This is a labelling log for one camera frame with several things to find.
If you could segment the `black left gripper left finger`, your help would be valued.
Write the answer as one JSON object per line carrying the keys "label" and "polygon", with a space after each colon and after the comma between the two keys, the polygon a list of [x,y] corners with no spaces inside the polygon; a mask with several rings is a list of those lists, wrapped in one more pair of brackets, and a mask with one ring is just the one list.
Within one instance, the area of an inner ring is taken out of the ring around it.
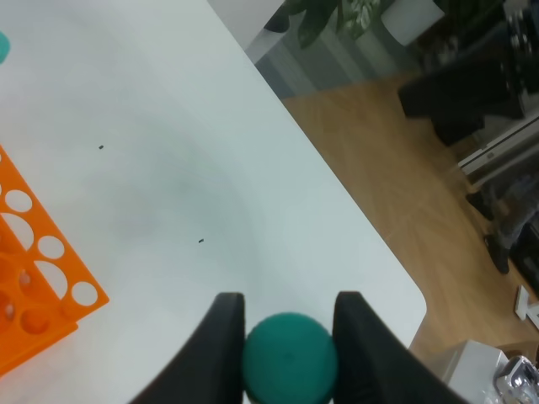
{"label": "black left gripper left finger", "polygon": [[132,401],[241,403],[244,342],[244,295],[218,294],[188,341]]}

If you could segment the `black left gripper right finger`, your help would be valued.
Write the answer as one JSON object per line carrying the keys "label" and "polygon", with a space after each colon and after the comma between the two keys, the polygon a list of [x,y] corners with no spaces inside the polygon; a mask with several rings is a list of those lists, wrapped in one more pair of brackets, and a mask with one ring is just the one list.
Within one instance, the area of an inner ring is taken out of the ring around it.
{"label": "black left gripper right finger", "polygon": [[399,342],[359,292],[338,294],[333,340],[335,403],[464,402]]}

